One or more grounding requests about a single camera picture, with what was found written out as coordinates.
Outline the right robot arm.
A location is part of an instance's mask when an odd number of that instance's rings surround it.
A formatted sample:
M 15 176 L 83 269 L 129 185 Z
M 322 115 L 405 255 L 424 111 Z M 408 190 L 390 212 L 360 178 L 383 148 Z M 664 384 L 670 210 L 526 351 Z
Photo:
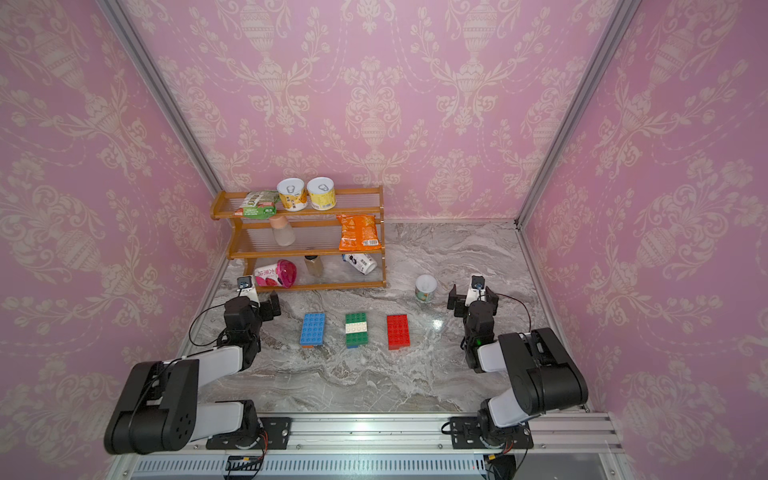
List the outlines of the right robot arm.
M 481 442 L 504 452 L 530 449 L 528 422 L 550 411 L 588 401 L 584 375 L 555 332 L 549 328 L 528 332 L 494 333 L 499 295 L 475 276 L 467 293 L 448 293 L 447 309 L 462 320 L 460 348 L 468 367 L 476 373 L 504 373 L 509 387 L 481 403 L 476 420 L 459 425 L 452 420 L 451 435 L 459 448 Z

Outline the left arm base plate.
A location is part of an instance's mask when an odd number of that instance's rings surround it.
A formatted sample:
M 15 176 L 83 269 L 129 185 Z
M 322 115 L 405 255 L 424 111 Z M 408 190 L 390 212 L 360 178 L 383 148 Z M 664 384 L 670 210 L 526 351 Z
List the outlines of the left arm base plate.
M 287 449 L 290 438 L 289 417 L 264 417 L 255 422 L 244 421 L 235 431 L 214 435 L 206 441 L 207 450 L 266 450 Z

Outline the light blue brick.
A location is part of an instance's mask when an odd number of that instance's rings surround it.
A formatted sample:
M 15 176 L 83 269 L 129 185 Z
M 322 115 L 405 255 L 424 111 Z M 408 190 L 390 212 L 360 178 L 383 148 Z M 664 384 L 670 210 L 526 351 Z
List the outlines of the light blue brick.
M 319 337 L 323 338 L 324 335 L 324 329 L 325 329 L 325 323 L 304 323 L 302 326 L 302 337 L 306 338 L 314 338 Z
M 323 325 L 326 321 L 324 313 L 307 313 L 304 315 L 304 323 L 307 325 Z
M 324 343 L 324 334 L 322 332 L 303 333 L 299 344 L 302 348 L 313 348 L 322 346 Z

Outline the white brick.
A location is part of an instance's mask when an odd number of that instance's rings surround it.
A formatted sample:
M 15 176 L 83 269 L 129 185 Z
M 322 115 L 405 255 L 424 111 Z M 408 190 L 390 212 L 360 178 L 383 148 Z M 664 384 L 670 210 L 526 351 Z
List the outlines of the white brick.
M 367 329 L 368 329 L 368 326 L 366 321 L 352 322 L 352 323 L 345 324 L 345 333 L 347 335 L 357 334 L 357 333 L 366 333 Z

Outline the red brick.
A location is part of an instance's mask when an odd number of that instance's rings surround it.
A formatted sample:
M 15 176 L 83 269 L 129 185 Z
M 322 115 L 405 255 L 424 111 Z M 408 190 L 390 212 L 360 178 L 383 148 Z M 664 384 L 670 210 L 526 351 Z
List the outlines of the red brick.
M 389 325 L 387 334 L 391 342 L 410 341 L 409 327 L 407 324 Z
M 401 348 L 410 346 L 409 336 L 389 336 L 388 337 L 388 349 L 399 350 Z
M 387 317 L 387 325 L 389 328 L 406 328 L 408 326 L 408 317 L 406 315 L 389 315 Z

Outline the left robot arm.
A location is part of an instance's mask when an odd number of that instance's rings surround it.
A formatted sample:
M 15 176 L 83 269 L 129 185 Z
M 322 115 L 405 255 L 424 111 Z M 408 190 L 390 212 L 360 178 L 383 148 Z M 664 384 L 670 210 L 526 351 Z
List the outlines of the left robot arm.
M 204 404 L 198 393 L 215 380 L 249 369 L 262 350 L 262 325 L 280 315 L 277 293 L 260 302 L 251 291 L 224 303 L 225 328 L 213 348 L 136 364 L 108 420 L 106 452 L 172 452 L 199 440 L 210 449 L 267 451 L 269 436 L 251 400 Z

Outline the green brick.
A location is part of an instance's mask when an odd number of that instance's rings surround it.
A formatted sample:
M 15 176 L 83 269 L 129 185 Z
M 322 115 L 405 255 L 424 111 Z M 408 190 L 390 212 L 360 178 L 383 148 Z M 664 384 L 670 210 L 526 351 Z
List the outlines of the green brick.
M 357 348 L 360 345 L 366 345 L 369 342 L 367 332 L 349 333 L 345 336 L 347 348 Z
M 345 315 L 346 324 L 365 323 L 366 321 L 367 316 L 365 312 L 348 313 Z

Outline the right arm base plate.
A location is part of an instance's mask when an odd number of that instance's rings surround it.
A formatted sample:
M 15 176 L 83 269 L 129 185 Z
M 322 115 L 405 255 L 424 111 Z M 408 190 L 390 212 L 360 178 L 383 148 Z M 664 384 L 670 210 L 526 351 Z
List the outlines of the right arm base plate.
M 509 427 L 497 427 L 488 418 L 450 417 L 440 431 L 451 437 L 454 449 L 532 449 L 534 442 L 528 422 Z

